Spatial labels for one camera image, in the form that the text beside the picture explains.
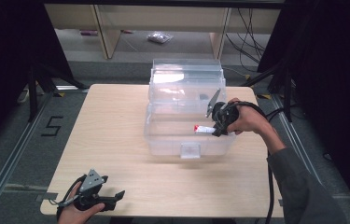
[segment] floor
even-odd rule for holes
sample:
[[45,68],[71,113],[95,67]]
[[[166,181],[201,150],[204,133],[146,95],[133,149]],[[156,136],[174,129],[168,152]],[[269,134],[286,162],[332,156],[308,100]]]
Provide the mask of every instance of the floor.
[[[204,33],[182,33],[170,32],[173,38],[164,44],[152,43],[147,40],[147,36],[153,31],[130,31],[128,34],[121,34],[121,38],[116,47],[113,57],[109,60],[103,58],[101,45],[97,36],[81,35],[78,30],[57,30],[57,35],[63,46],[65,56],[73,69],[75,77],[93,83],[96,80],[102,81],[102,77],[108,71],[100,66],[117,66],[117,64],[132,63],[135,65],[130,71],[140,73],[146,71],[155,58],[195,58],[212,59],[213,53],[210,47],[208,34]],[[241,37],[245,35],[229,34],[226,37],[225,45],[220,59],[222,67],[229,75],[228,84],[231,82],[230,76],[238,76],[242,80],[246,75],[255,76],[256,66],[254,60],[246,56],[240,56],[239,51],[234,48],[230,40],[238,47],[243,45]],[[266,46],[268,35],[255,35],[255,40]],[[248,43],[253,43],[250,36]],[[255,59],[259,58],[259,51],[254,47],[243,45],[242,49]],[[128,71],[130,68],[117,68],[120,71]],[[269,79],[261,81],[254,86],[256,94],[264,95]],[[0,189],[0,223],[54,223],[53,217],[41,215],[39,212],[39,197],[47,191],[50,176],[55,171],[55,164],[59,161],[62,150],[66,144],[68,135],[71,132],[72,124],[77,118],[77,113],[81,108],[85,93],[68,93],[66,97],[44,94],[39,96],[42,102],[41,107],[47,108],[41,115],[40,121],[35,126],[30,126],[25,117],[28,116],[28,103],[20,104],[8,117],[6,124],[0,131],[0,181],[5,185]],[[280,95],[271,95],[271,100],[259,98],[261,108],[273,110],[281,105]],[[350,223],[350,192],[342,181],[341,176],[332,162],[322,157],[324,148],[315,136],[313,127],[303,114],[302,110],[295,108],[291,111],[294,120],[288,123],[283,115],[279,115],[273,120],[273,126],[283,135],[284,141],[298,149],[298,153],[306,158],[306,165],[313,175],[315,175],[323,186],[331,193],[339,205],[344,210],[348,222]],[[61,128],[61,134],[51,138],[42,137],[47,131],[46,124],[52,116],[64,115],[63,119],[57,122],[65,123]],[[25,136],[25,146],[20,146],[20,136]],[[25,149],[16,151],[19,155],[14,155],[14,148]],[[7,158],[17,158],[13,164],[8,164]],[[263,218],[236,218],[237,223],[262,223]],[[157,218],[157,217],[137,217],[134,223],[211,223],[211,219],[203,218]],[[105,217],[95,217],[90,223],[107,223]],[[284,223],[282,218],[274,218],[272,223]]]

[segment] metal bar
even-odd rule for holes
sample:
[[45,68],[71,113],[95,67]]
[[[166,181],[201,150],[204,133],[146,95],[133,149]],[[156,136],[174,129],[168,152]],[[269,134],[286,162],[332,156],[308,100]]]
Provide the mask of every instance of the metal bar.
[[23,151],[25,150],[35,130],[35,126],[40,120],[41,115],[47,103],[49,102],[49,99],[51,98],[52,93],[45,95],[45,98],[42,99],[41,109],[38,111],[35,118],[31,122],[28,122],[28,124],[26,125],[25,130],[23,131],[20,139],[17,142],[17,145],[14,147],[14,149],[12,149],[11,154],[9,155],[4,167],[2,168],[0,172],[0,195],[6,186],[6,182],[9,180],[12,173],[14,172],[15,167],[18,164],[18,161],[20,160],[21,155],[23,154]]
[[[277,94],[273,95],[273,105],[276,109],[283,107],[282,102],[280,101],[280,98]],[[309,159],[308,154],[305,151],[305,148],[303,147],[300,138],[297,135],[296,130],[294,129],[293,124],[291,122],[288,122],[284,113],[280,113],[279,118],[282,121],[283,127],[285,127],[285,131],[287,133],[288,138],[290,139],[291,145],[293,146],[294,150],[296,151],[297,155],[300,157],[302,162],[305,164],[306,169],[309,171],[309,173],[311,173],[311,175],[313,175],[317,179],[317,181],[319,181],[320,184],[322,184],[314,166],[311,163],[311,160]]]

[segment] light wood tabletop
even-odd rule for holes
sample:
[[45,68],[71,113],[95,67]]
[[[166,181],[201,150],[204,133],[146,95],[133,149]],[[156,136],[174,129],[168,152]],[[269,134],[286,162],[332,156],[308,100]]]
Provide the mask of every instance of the light wood tabletop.
[[[257,103],[246,87],[227,87],[228,98]],[[61,200],[93,168],[108,175],[99,195],[125,190],[112,217],[266,217],[269,208],[267,149],[255,133],[236,137],[223,156],[195,160],[153,156],[143,130],[148,85],[92,85],[63,151],[48,192]],[[274,181],[273,217],[282,217]],[[41,212],[56,214],[45,200]]]

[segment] plastic bag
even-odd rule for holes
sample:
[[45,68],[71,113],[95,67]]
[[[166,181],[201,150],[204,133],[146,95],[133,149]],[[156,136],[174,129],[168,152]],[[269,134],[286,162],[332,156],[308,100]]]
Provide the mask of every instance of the plastic bag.
[[164,32],[155,31],[148,35],[147,39],[149,41],[163,44],[173,38],[172,35],[166,34]]

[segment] gray carpet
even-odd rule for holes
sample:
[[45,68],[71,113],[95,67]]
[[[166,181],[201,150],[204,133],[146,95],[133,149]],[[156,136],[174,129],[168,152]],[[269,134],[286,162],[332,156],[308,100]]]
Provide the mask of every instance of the gray carpet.
[[[128,83],[148,84],[151,63],[83,63],[70,62],[74,76],[84,84],[94,83]],[[238,86],[245,82],[245,75],[255,74],[245,70],[242,66],[224,66],[225,78],[228,86]],[[67,85],[59,79],[58,84]],[[254,86],[256,94],[267,93],[266,87],[269,79],[261,81]],[[8,188],[0,197],[0,223],[55,223],[54,217],[47,217],[39,212],[40,203],[36,197],[45,192],[53,176],[59,159],[62,155],[68,136],[76,121],[79,109],[85,99],[85,93],[66,93],[64,97],[52,97],[44,110],[41,120],[25,149],[14,173],[8,180]],[[264,112],[274,110],[272,100],[258,99]],[[22,129],[28,119],[28,104],[14,106],[13,113],[8,116],[7,122],[0,131],[0,170],[7,159],[9,152],[15,146]],[[314,130],[299,108],[292,109],[293,125],[295,126],[310,159],[316,168],[323,185],[329,193],[337,199],[343,208],[350,223],[350,192],[341,179],[333,163],[322,158],[324,152]],[[61,116],[51,124],[61,126],[56,136],[42,136],[54,130],[46,128],[52,116]],[[273,126],[283,137],[285,143],[290,145],[286,131],[279,118],[273,119]],[[255,218],[237,218],[237,223],[254,223]],[[107,217],[94,217],[90,223],[107,223]],[[156,218],[138,217],[135,223],[201,223],[208,224],[210,219],[182,219],[182,218]],[[284,223],[282,218],[275,218],[272,223]]]

